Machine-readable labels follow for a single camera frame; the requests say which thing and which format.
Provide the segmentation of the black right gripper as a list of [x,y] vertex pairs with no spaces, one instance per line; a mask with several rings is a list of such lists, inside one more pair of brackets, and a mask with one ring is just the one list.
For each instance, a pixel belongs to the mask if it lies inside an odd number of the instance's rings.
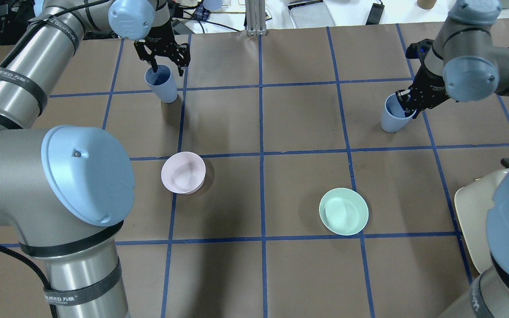
[[412,113],[412,119],[450,99],[442,76],[432,73],[426,66],[421,66],[412,84],[407,89],[396,91],[395,96],[402,112]]

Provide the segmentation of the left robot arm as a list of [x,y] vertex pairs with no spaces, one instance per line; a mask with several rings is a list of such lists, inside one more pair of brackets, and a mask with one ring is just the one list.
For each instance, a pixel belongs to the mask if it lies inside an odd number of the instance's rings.
[[129,318],[114,236],[135,199],[129,155],[104,129],[33,129],[88,32],[134,41],[157,70],[179,74],[188,44],[175,41],[166,0],[37,0],[26,34],[0,64],[0,226],[12,226],[53,318]]

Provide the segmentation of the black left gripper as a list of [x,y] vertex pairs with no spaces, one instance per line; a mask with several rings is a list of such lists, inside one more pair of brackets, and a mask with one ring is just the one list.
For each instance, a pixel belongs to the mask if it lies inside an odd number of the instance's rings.
[[152,27],[148,35],[133,46],[140,60],[146,61],[153,73],[158,71],[156,57],[167,57],[178,66],[178,74],[182,77],[191,60],[190,45],[177,43],[171,22]]

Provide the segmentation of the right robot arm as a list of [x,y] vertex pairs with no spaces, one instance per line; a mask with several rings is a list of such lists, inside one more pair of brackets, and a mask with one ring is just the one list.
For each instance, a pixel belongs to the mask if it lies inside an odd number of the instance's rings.
[[[479,270],[454,196],[509,157],[509,101],[447,101],[398,133],[380,128],[386,97],[408,81],[340,84],[351,158],[273,152],[278,93],[263,88],[267,314],[271,318],[435,318]],[[334,174],[342,163],[352,172]],[[319,196],[350,186],[369,205],[355,238],[317,239]]]

